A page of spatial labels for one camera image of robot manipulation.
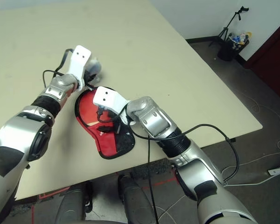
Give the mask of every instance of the red pouch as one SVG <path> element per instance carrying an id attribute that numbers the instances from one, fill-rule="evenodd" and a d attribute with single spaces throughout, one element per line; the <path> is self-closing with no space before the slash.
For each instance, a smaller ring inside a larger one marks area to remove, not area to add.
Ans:
<path id="1" fill-rule="evenodd" d="M 93 104 L 96 90 L 86 90 L 77 98 L 75 115 L 80 125 L 95 139 L 98 153 L 104 159 L 114 159 L 131 151 L 135 145 L 135 138 L 129 127 L 120 118 L 109 123 L 100 123 L 97 118 L 98 106 Z M 115 117 L 111 111 L 104 111 L 101 120 Z M 111 130 L 99 131 L 98 128 Z"/>

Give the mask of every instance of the black rubber joint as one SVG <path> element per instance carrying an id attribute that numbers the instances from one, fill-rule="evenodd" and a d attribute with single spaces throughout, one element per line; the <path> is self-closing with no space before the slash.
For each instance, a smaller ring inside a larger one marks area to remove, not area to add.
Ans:
<path id="1" fill-rule="evenodd" d="M 167 138 L 175 137 L 181 133 L 182 131 L 177 127 Z M 191 141 L 184 135 L 172 140 L 164 140 L 157 143 L 163 149 L 164 153 L 169 158 L 172 158 L 183 153 L 190 146 Z"/>
<path id="2" fill-rule="evenodd" d="M 60 104 L 52 97 L 48 97 L 48 96 L 39 96 L 31 105 L 39 106 L 43 109 L 46 109 L 54 116 L 54 118 L 61 110 Z"/>

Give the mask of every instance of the black cable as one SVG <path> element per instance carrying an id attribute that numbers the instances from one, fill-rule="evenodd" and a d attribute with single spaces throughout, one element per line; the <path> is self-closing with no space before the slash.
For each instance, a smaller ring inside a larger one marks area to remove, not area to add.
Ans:
<path id="1" fill-rule="evenodd" d="M 63 57 L 62 57 L 62 60 L 61 60 L 61 62 L 60 62 L 60 65 L 55 69 L 56 72 L 59 71 L 59 70 L 63 67 L 63 65 L 64 65 L 64 63 L 65 63 L 65 60 L 66 60 L 66 57 L 67 57 L 69 51 L 72 53 L 74 50 L 71 49 L 71 48 L 65 50 L 65 52 L 64 52 L 64 54 L 63 54 Z"/>
<path id="2" fill-rule="evenodd" d="M 147 175 L 148 175 L 148 183 L 149 183 L 150 196 L 151 196 L 151 200 L 153 202 L 155 221 L 156 221 L 156 224 L 159 224 L 157 209 L 155 207 L 155 202 L 154 202 L 153 187 L 151 185 L 151 175 L 150 175 L 150 139 L 149 139 L 149 136 L 148 136 Z"/>
<path id="3" fill-rule="evenodd" d="M 61 62 L 60 62 L 60 65 L 55 69 L 55 71 L 53 71 L 53 70 L 45 70 L 45 71 L 43 71 L 43 73 L 42 73 L 42 81 L 43 81 L 43 85 L 44 85 L 45 88 L 46 88 L 45 73 L 46 73 L 47 71 L 53 72 L 53 78 L 56 77 L 56 75 L 60 75 L 60 76 L 63 76 L 63 75 L 64 75 L 63 73 L 58 72 L 58 71 L 63 67 L 63 65 L 64 65 L 64 63 L 65 63 L 65 60 L 66 60 L 66 57 L 67 57 L 69 51 L 70 51 L 70 52 L 73 52 L 74 50 L 71 49 L 71 48 L 65 50 L 65 52 L 64 52 L 64 54 L 63 54 L 63 57 L 62 57 L 62 60 L 61 60 Z"/>
<path id="4" fill-rule="evenodd" d="M 58 72 L 58 71 L 53 71 L 53 70 L 45 70 L 45 71 L 43 71 L 43 73 L 42 73 L 42 81 L 43 81 L 43 85 L 45 86 L 45 88 L 47 87 L 46 86 L 46 81 L 45 81 L 45 73 L 46 72 L 53 72 L 54 73 L 54 75 L 56 74 L 56 75 L 60 75 L 60 76 L 63 76 L 64 74 L 63 73 L 61 73 L 61 72 Z"/>
<path id="5" fill-rule="evenodd" d="M 113 122 L 115 121 L 116 119 L 118 119 L 120 117 L 120 115 L 122 114 L 122 112 L 126 109 L 127 107 L 127 104 L 122 108 L 122 110 L 119 112 L 119 114 L 117 114 L 114 118 L 110 119 L 110 120 L 101 120 L 100 119 L 100 116 L 103 114 L 103 110 L 104 108 L 103 107 L 99 107 L 98 108 L 98 111 L 97 111 L 97 114 L 98 114 L 98 121 L 101 122 L 101 123 L 110 123 L 110 122 Z"/>
<path id="6" fill-rule="evenodd" d="M 128 126 L 130 127 L 132 133 L 134 135 L 136 135 L 138 138 L 141 138 L 141 139 L 146 139 L 146 140 L 154 140 L 154 141 L 164 141 L 164 140 L 171 140 L 171 139 L 175 139 L 175 138 L 179 138 L 181 136 L 184 136 L 192 131 L 194 131 L 195 129 L 199 128 L 199 127 L 202 127 L 202 126 L 207 126 L 207 127 L 212 127 L 214 129 L 216 129 L 218 132 L 220 132 L 224 137 L 225 137 L 225 140 L 228 142 L 228 144 L 230 145 L 233 153 L 234 153 L 234 156 L 235 156 L 235 159 L 236 159 L 236 166 L 235 166 L 235 169 L 234 171 L 232 172 L 232 174 L 230 174 L 227 178 L 224 179 L 224 182 L 228 181 L 229 179 L 231 179 L 232 177 L 234 177 L 234 175 L 238 172 L 239 170 L 239 156 L 238 156 L 238 153 L 236 151 L 236 149 L 234 148 L 232 142 L 230 141 L 230 139 L 227 137 L 227 135 L 222 132 L 218 127 L 214 126 L 214 125 L 209 125 L 209 124 L 200 124 L 200 125 L 197 125 L 175 137 L 171 137 L 171 138 L 166 138 L 166 139 L 156 139 L 156 138 L 150 138 L 150 137 L 144 137 L 144 136 L 141 136 L 141 135 L 138 135 L 136 132 L 134 132 L 134 130 L 131 128 L 130 126 L 130 122 L 128 123 Z"/>

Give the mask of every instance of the black trash bin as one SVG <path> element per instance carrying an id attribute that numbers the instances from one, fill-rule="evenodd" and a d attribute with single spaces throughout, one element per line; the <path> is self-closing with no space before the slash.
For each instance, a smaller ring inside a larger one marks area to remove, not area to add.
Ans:
<path id="1" fill-rule="evenodd" d="M 219 53 L 217 54 L 218 58 L 230 62 L 235 58 L 242 49 L 244 49 L 249 44 L 249 40 L 245 44 L 239 44 L 228 38 L 227 41 L 222 45 Z"/>

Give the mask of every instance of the table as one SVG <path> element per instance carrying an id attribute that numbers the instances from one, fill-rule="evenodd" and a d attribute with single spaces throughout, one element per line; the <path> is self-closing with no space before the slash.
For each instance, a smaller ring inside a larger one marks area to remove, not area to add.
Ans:
<path id="1" fill-rule="evenodd" d="M 130 100 L 151 96 L 182 130 L 209 123 L 233 138 L 262 128 L 147 0 L 84 0 L 0 11 L 0 127 L 42 91 L 42 71 L 56 68 L 64 50 L 77 45 L 101 62 L 101 85 Z M 101 158 L 94 139 L 76 121 L 77 96 L 72 94 L 57 116 L 46 154 L 24 171 L 17 199 L 146 163 L 147 141 L 140 139 L 124 156 Z M 200 147 L 224 140 L 207 127 L 188 136 Z M 153 143 L 151 159 L 164 157 Z"/>

